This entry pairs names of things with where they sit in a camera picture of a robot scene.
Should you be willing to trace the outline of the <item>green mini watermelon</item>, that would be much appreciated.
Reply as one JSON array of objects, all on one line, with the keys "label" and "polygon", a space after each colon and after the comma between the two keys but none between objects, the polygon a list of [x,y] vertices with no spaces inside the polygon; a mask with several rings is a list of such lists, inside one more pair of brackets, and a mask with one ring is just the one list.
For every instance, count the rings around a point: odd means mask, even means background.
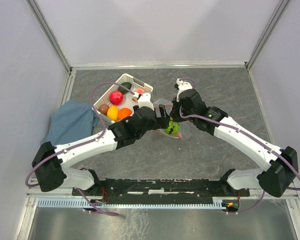
[{"label": "green mini watermelon", "polygon": [[180,130],[180,125],[177,122],[170,120],[168,123],[168,128],[165,128],[163,131],[167,135],[177,135],[179,130]]}]

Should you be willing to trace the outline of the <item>clear zip top bag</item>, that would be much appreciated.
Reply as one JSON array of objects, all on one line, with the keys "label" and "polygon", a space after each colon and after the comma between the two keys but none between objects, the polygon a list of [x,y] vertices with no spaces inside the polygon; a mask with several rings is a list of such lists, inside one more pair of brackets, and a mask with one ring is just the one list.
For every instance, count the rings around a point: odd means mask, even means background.
[{"label": "clear zip top bag", "polygon": [[[153,103],[154,107],[157,107],[158,105],[165,105],[165,108],[166,108],[166,111],[168,114],[170,114],[170,112],[173,108],[173,103],[171,101],[163,99],[163,98],[159,98]],[[189,140],[190,137],[192,136],[192,133],[190,130],[190,125],[186,121],[180,122],[178,124],[179,124],[179,132],[176,135],[168,135],[164,132],[164,129],[158,129],[158,130],[155,130],[155,132],[159,135],[170,137],[173,139],[180,139],[183,141]]]}]

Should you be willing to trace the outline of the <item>orange fruit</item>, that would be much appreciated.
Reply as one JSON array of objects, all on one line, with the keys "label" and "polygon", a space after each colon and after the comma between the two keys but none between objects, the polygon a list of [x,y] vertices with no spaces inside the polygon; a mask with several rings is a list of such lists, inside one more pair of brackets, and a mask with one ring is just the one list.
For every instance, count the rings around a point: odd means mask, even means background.
[{"label": "orange fruit", "polygon": [[126,108],[126,107],[125,108],[121,108],[118,111],[118,119],[121,121],[124,118],[129,117],[131,114],[132,114],[132,110],[131,109]]}]

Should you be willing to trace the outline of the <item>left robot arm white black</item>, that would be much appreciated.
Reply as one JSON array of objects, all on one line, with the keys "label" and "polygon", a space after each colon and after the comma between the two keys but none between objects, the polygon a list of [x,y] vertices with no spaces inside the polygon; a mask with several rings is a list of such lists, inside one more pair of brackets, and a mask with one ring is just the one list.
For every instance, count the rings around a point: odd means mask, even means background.
[{"label": "left robot arm white black", "polygon": [[72,166],[92,156],[132,145],[148,131],[166,129],[169,122],[170,116],[164,105],[155,110],[146,106],[135,107],[133,115],[109,125],[100,133],[56,146],[45,142],[31,163],[37,185],[42,192],[70,187],[96,195],[101,189],[97,174]]}]

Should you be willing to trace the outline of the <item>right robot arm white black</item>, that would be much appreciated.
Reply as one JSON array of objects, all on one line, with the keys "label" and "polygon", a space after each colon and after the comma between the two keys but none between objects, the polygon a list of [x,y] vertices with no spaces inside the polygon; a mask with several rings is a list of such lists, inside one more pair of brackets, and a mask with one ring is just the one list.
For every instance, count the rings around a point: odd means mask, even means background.
[{"label": "right robot arm white black", "polygon": [[190,121],[197,129],[226,141],[252,159],[257,168],[232,169],[219,183],[221,193],[232,195],[241,189],[262,189],[280,198],[290,189],[297,176],[297,151],[290,146],[281,148],[254,135],[239,125],[218,107],[207,107],[200,94],[192,87],[177,87],[170,116],[176,122]]}]

